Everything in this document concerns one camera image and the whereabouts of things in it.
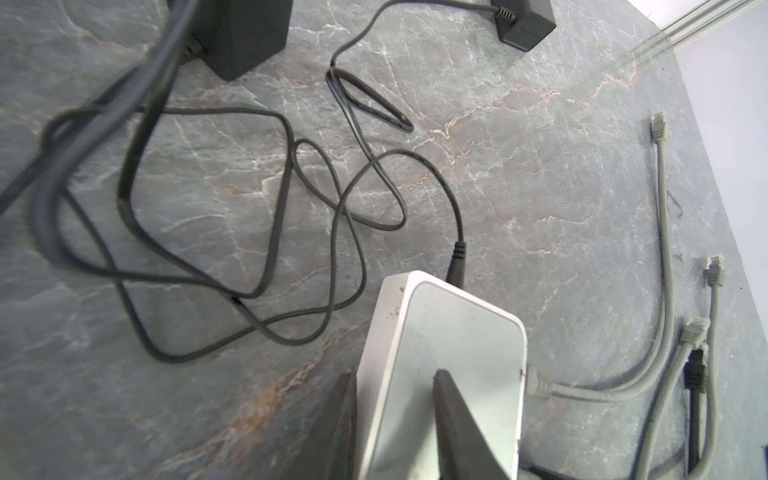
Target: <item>marble surface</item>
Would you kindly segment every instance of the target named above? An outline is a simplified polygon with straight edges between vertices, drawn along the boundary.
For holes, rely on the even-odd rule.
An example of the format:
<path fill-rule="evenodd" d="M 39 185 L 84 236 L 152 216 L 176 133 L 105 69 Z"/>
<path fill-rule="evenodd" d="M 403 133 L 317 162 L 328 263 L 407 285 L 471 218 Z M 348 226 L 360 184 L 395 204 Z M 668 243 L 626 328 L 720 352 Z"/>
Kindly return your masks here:
<path fill-rule="evenodd" d="M 348 181 L 364 158 L 323 75 L 331 52 L 377 3 L 296 0 L 285 51 L 229 84 L 200 62 L 185 65 L 173 103 L 277 109 L 298 135 L 328 150 Z M 406 145 L 440 166 L 465 217 L 466 289 L 522 319 L 531 363 L 558 381 L 609 385 L 643 357 L 660 309 L 648 119 L 666 111 L 677 320 L 707 313 L 704 258 L 724 254 L 730 272 L 717 346 L 723 424 L 710 477 L 765 479 L 768 347 L 677 63 L 667 56 L 641 64 L 637 47 L 657 29 L 628 2 L 554 0 L 553 7 L 557 30 L 527 54 L 499 43 L 484 15 L 391 9 L 339 65 L 416 127 L 406 135 L 361 118 L 363 127 L 378 151 Z M 145 55 L 167 12 L 159 0 L 7 0 L 0 12 L 5 185 L 46 119 Z M 87 162 L 72 189 L 120 265 L 169 271 L 136 245 L 113 207 L 132 126 Z M 274 121 L 164 118 L 137 179 L 141 220 L 184 258 L 250 288 L 264 260 L 283 149 Z M 328 185 L 319 158 L 303 152 L 301 161 Z M 355 368 L 381 279 L 414 269 L 441 276 L 448 265 L 454 227 L 436 183 L 408 161 L 392 160 L 388 169 L 412 220 L 395 233 L 360 228 L 369 288 L 321 339 L 289 348 L 253 334 L 183 366 L 150 359 L 113 287 L 50 268 L 31 247 L 23 205 L 10 210 L 0 219 L 0 476 L 279 478 L 336 375 Z M 353 204 L 397 215 L 373 178 Z M 294 181 L 276 279 L 255 302 L 259 313 L 324 300 L 330 218 Z M 71 218 L 65 226 L 93 256 Z M 347 240 L 342 293 L 359 279 Z M 130 288 L 152 335 L 174 352 L 243 325 L 214 293 Z M 280 331 L 298 335 L 316 321 Z M 609 406 L 527 399 L 524 462 L 579 478 L 626 478 L 652 395 Z M 658 462 L 683 445 L 680 392 L 675 399 Z"/>

